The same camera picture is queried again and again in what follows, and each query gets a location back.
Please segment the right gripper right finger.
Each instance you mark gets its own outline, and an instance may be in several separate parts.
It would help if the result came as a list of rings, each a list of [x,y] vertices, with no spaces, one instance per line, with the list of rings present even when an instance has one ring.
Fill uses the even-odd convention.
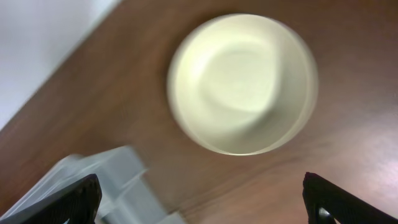
[[[302,196],[309,224],[397,224],[397,218],[373,207],[315,173],[305,173]]]

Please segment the cream plate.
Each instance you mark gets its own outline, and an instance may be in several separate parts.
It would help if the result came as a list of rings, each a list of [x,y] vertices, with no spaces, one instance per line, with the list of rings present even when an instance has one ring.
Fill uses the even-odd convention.
[[[200,24],[176,48],[167,74],[170,112],[207,150],[272,151],[308,123],[318,96],[311,50],[269,17],[226,14]]]

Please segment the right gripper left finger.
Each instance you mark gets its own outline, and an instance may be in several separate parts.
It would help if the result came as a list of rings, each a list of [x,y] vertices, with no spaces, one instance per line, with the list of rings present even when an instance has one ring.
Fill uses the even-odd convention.
[[[1,220],[1,224],[94,224],[101,199],[99,179],[90,174]]]

